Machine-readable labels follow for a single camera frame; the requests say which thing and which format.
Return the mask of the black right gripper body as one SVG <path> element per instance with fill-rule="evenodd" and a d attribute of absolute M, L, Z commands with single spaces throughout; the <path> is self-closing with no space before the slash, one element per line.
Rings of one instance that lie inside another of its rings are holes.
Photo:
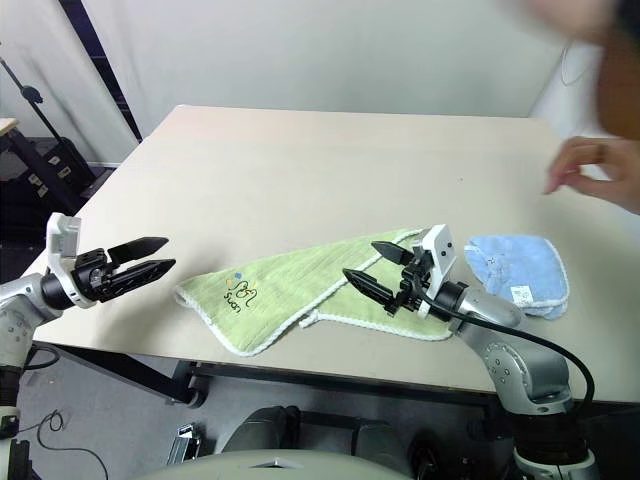
<path fill-rule="evenodd" d="M 423 288 L 429 287 L 433 268 L 431 252 L 422 247 L 415 247 L 411 252 L 414 259 L 408 266 L 403 266 L 399 291 L 394 295 L 392 304 L 385 307 L 390 315 L 395 315 L 401 308 L 417 311 L 422 303 Z"/>

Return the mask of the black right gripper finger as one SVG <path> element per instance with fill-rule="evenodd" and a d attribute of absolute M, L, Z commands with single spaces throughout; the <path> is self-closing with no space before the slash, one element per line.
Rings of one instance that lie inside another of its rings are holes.
<path fill-rule="evenodd" d="M 387 307 L 394 301 L 393 291 L 381 285 L 376 278 L 368 275 L 364 271 L 345 268 L 342 270 L 342 273 L 346 280 L 358 292 L 376 303 Z"/>
<path fill-rule="evenodd" d="M 373 241 L 371 246 L 378 254 L 396 265 L 408 266 L 414 259 L 414 254 L 390 241 Z"/>

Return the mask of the person's bare hand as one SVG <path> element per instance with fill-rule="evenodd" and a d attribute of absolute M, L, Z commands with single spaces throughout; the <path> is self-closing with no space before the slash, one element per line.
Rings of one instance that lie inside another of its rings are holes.
<path fill-rule="evenodd" d="M 639 143 L 616 138 L 572 137 L 547 170 L 545 194 L 566 186 L 639 214 Z"/>

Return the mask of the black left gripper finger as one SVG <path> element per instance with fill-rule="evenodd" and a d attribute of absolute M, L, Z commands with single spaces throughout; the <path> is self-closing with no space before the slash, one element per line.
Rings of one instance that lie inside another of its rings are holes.
<path fill-rule="evenodd" d="M 169 242 L 165 237 L 141 237 L 107 250 L 111 263 L 120 266 L 150 256 Z"/>
<path fill-rule="evenodd" d="M 102 282 L 102 298 L 115 299 L 159 280 L 175 264 L 175 259 L 149 260 L 110 275 Z"/>

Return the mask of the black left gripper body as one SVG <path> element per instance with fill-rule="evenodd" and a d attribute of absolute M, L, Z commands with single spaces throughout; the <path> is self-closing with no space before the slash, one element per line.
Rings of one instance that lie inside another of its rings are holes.
<path fill-rule="evenodd" d="M 94 249 L 76 258 L 73 280 L 85 298 L 106 302 L 118 296 L 118 290 L 114 285 L 118 268 L 119 265 L 109 260 L 104 249 Z"/>

